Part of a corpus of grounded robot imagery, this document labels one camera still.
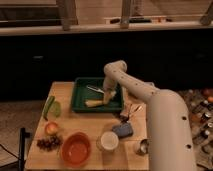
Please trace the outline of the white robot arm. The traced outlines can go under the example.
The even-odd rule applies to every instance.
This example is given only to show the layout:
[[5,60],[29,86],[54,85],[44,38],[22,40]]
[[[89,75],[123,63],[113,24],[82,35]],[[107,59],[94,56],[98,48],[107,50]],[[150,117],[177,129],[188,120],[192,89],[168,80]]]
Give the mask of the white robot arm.
[[146,124],[150,171],[197,171],[189,124],[189,111],[183,98],[168,89],[159,89],[126,73],[123,60],[104,66],[104,91],[117,84],[146,104]]

